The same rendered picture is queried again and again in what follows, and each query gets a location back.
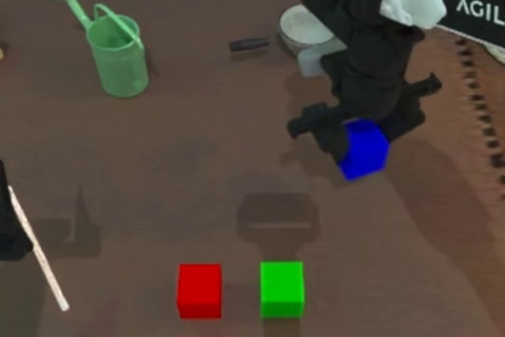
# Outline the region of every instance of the red cube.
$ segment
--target red cube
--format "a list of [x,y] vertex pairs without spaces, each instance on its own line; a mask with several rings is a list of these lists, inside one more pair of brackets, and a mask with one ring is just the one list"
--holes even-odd
[[219,319],[223,281],[220,264],[180,264],[177,308],[182,319]]

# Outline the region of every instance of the watering can handle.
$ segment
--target watering can handle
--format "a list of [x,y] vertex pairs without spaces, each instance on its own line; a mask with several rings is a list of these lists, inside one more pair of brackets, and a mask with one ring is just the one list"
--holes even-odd
[[142,50],[144,49],[144,45],[142,44],[142,41],[140,41],[140,37],[128,25],[126,25],[126,23],[123,20],[121,20],[121,18],[118,17],[116,13],[112,12],[112,10],[105,4],[96,3],[93,6],[93,17],[95,20],[99,18],[100,10],[103,11],[108,17],[110,17],[114,21],[114,23],[116,23],[119,26],[119,28],[121,28],[124,32],[126,32],[128,36],[130,36],[132,40],[140,47],[140,49]]

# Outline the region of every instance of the white stick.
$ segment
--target white stick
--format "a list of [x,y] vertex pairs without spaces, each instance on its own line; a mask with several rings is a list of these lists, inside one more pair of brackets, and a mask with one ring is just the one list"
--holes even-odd
[[53,295],[56,298],[56,301],[58,302],[60,309],[63,312],[66,312],[70,309],[70,305],[62,293],[62,289],[60,288],[58,281],[56,280],[56,277],[54,276],[54,273],[51,270],[51,266],[47,261],[46,255],[44,254],[44,251],[40,247],[39,241],[37,240],[35,233],[33,233],[32,226],[30,225],[30,222],[28,221],[23,211],[23,208],[21,207],[19,201],[17,200],[16,194],[14,193],[14,189],[11,186],[9,186],[9,191],[11,201],[13,202],[14,211],[16,212],[17,218],[19,219],[24,229],[24,232],[28,235],[30,240],[32,240],[33,252],[35,253],[37,260],[39,261],[40,267],[42,268],[42,271],[46,276],[46,280],[49,283],[49,287],[53,291]]

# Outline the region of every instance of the watering can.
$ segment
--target watering can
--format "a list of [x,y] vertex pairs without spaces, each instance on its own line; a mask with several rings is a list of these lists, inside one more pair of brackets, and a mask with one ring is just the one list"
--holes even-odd
[[134,19],[104,4],[93,6],[93,20],[77,0],[65,0],[86,31],[103,90],[112,96],[139,95],[149,83],[145,49]]

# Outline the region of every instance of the wooden table surface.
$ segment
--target wooden table surface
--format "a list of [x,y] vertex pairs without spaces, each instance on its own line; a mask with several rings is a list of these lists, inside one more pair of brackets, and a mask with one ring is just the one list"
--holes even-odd
[[[311,138],[285,131],[329,99],[326,79],[302,79],[276,45],[227,50],[272,36],[297,0],[81,1],[138,21],[151,84],[107,96],[65,3],[0,0],[0,154],[71,305],[59,312],[33,256],[3,264],[2,337],[505,332],[499,216],[452,36],[431,33],[409,71],[446,85],[425,101],[426,125],[393,147],[385,172],[346,184]],[[259,263],[294,259],[305,316],[263,323]],[[221,320],[179,320],[184,262],[223,266]]]

